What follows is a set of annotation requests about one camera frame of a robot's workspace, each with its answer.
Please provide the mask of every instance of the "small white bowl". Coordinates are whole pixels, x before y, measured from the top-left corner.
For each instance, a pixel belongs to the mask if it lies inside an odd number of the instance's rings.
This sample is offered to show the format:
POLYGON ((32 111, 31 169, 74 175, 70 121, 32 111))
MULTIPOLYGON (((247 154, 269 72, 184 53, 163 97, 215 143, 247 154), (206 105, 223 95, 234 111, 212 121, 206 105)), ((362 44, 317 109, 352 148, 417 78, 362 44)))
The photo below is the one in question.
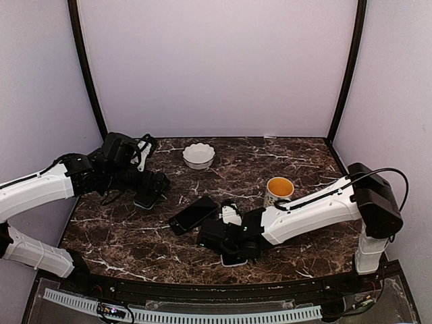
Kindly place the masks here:
POLYGON ((189 168, 202 170, 210 167, 215 159, 215 155, 213 147, 208 144, 198 143, 184 149, 183 160, 189 168))

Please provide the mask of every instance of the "brown marble surface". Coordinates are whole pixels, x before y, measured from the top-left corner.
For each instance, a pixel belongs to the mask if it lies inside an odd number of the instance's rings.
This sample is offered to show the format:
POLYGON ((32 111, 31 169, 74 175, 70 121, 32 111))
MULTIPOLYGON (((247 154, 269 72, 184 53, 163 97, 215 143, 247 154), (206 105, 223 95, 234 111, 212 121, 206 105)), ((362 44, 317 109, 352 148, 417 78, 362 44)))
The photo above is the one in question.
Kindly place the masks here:
POLYGON ((163 171, 171 188, 153 210, 134 206, 131 192, 106 207, 98 194, 79 202, 61 244, 82 253, 93 273, 174 284, 259 284, 349 271, 360 226, 345 222, 302 234, 265 251, 255 263, 225 268, 220 256, 195 245, 198 230, 175 236, 166 221, 210 195, 232 198, 241 211, 260 207, 269 178, 291 179, 293 198, 341 176, 321 139, 174 138, 159 141, 147 168, 163 171), (205 142, 217 156, 206 170, 187 168, 182 150, 205 142))

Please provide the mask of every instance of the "black smartphone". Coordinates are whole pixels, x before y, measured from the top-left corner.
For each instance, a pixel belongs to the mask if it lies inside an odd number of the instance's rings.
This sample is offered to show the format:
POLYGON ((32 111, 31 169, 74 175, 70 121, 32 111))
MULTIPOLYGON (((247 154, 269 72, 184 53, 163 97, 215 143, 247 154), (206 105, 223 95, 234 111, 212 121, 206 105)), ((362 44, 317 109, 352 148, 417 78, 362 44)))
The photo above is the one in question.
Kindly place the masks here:
POLYGON ((176 216, 168 219, 168 225, 175 235, 182 235, 201 225, 209 217, 214 217, 218 206, 209 196, 202 196, 176 216))
POLYGON ((225 268, 232 268, 247 264, 248 259, 240 258, 236 255, 221 254, 221 261, 225 268))

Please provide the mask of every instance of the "lavender wall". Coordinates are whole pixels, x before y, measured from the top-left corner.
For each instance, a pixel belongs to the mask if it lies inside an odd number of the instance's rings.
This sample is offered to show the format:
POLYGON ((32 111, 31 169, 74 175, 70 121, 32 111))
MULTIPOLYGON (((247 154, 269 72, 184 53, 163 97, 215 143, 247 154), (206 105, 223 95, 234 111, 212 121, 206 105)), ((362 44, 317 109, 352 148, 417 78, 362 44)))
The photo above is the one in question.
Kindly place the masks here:
POLYGON ((356 0, 79 1, 108 128, 326 136, 356 0))
MULTIPOLYGON (((399 259, 423 323, 432 323, 432 2, 369 1, 364 36, 335 147, 342 161, 397 167, 410 179, 399 259)), ((386 175, 397 198, 403 181, 386 175)))
MULTIPOLYGON (((45 168, 61 154, 89 153, 101 139, 70 28, 67 1, 0 1, 0 183, 45 168)), ((73 200, 11 219, 57 245, 73 200)), ((0 322, 21 323, 35 271, 0 260, 0 322)))

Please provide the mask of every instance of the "white mug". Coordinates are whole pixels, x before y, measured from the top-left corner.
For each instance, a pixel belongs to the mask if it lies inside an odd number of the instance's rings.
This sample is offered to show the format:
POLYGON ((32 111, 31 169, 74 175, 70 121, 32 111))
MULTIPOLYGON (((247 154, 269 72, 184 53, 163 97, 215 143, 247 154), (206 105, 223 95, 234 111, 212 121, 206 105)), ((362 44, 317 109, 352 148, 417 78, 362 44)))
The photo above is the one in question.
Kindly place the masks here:
POLYGON ((267 182, 267 189, 264 196, 264 207, 273 206, 275 201, 288 199, 294 193, 294 185, 288 179, 282 177, 271 178, 267 182))

